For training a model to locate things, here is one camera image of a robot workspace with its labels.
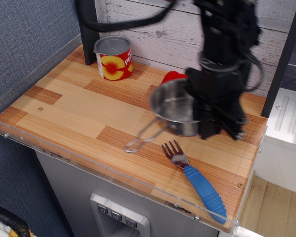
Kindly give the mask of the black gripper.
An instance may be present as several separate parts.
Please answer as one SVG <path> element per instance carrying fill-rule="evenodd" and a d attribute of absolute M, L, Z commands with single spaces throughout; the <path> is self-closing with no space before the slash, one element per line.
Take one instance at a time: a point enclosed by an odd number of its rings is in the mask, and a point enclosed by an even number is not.
<path fill-rule="evenodd" d="M 220 134 L 222 126 L 234 140 L 244 139 L 242 126 L 247 119 L 240 105 L 245 91 L 251 62 L 241 59 L 231 67 L 207 65 L 201 70 L 189 67 L 186 90 L 194 98 L 193 118 L 200 122 L 201 139 Z"/>

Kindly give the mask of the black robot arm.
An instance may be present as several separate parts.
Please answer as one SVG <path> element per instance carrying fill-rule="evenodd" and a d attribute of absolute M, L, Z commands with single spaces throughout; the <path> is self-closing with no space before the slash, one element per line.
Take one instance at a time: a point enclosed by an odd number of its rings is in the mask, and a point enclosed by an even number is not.
<path fill-rule="evenodd" d="M 262 68 L 251 53 L 258 45 L 253 0 L 196 0 L 204 34 L 199 54 L 201 69 L 188 68 L 186 90 L 194 98 L 193 118 L 198 134 L 207 139 L 225 130 L 234 140 L 243 138 L 247 119 L 240 96 L 247 86 L 251 66 Z"/>

